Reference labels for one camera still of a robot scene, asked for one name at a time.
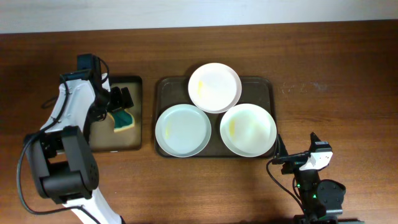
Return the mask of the green yellow sponge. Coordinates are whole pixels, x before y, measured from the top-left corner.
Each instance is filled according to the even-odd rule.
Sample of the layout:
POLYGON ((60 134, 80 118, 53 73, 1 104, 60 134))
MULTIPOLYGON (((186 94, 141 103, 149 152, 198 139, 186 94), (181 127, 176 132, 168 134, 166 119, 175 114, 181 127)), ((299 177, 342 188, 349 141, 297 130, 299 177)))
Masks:
POLYGON ((135 126, 135 118, 128 109, 108 112, 108 116, 113 120, 113 131, 115 133, 131 129, 135 126))

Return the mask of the pinkish white plate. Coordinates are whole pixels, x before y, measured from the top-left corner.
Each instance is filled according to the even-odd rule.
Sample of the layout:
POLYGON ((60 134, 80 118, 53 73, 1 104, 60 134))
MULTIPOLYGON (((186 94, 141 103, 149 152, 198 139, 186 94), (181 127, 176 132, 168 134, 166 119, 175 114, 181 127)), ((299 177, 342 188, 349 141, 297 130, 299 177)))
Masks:
POLYGON ((240 99, 243 87, 238 74, 222 63, 198 67, 188 81, 188 95, 207 113, 224 113, 240 99))

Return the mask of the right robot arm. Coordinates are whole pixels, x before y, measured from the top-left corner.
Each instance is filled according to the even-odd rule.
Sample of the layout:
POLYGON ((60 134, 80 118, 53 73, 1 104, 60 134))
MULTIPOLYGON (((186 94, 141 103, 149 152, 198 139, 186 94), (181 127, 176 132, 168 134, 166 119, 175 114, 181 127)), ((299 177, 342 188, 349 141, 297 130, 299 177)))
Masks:
POLYGON ((339 219, 343 214, 343 201, 346 187, 334 180, 321 180, 319 172, 326 168, 332 158, 333 150, 330 144, 322 141, 315 133, 310 134, 308 150, 289 154, 282 141, 277 136, 277 151, 273 164, 281 164, 283 175, 292 174, 294 197, 298 200, 303 213, 295 215, 293 222, 298 224, 339 223, 354 224, 361 220, 339 219))

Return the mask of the light blue plate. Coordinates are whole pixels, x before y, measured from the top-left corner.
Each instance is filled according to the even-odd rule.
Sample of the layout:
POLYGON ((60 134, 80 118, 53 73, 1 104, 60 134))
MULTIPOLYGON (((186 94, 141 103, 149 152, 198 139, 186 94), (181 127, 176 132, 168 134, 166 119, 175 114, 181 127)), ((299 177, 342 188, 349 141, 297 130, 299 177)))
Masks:
POLYGON ((167 108, 155 124, 155 139, 168 155, 192 157, 207 146, 211 138, 211 122, 199 108, 179 104, 167 108))

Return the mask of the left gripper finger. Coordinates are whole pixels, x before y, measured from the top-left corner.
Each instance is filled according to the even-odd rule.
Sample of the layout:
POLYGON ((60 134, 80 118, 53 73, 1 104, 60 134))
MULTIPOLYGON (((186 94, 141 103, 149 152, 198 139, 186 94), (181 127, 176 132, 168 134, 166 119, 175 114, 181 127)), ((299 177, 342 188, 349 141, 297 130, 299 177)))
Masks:
POLYGON ((124 87, 121 89, 122 100, 123 100, 123 108, 131 108, 134 106, 134 102, 132 100, 130 91, 128 87, 124 87))
POLYGON ((110 92, 110 112, 116 112, 123 108, 123 94, 119 87, 112 87, 110 92))

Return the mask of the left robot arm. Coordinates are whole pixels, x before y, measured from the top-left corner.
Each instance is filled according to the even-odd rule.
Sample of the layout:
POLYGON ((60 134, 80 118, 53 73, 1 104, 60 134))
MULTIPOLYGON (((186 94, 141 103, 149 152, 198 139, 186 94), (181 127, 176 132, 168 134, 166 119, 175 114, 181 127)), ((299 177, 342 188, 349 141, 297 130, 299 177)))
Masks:
POLYGON ((90 149, 90 126, 110 117, 114 131, 135 125, 127 88, 112 87, 103 59, 77 57, 77 70, 60 76, 59 96, 46 123, 24 139, 20 158, 28 160, 38 194, 71 210, 83 223, 124 223, 99 189, 99 170, 90 149))

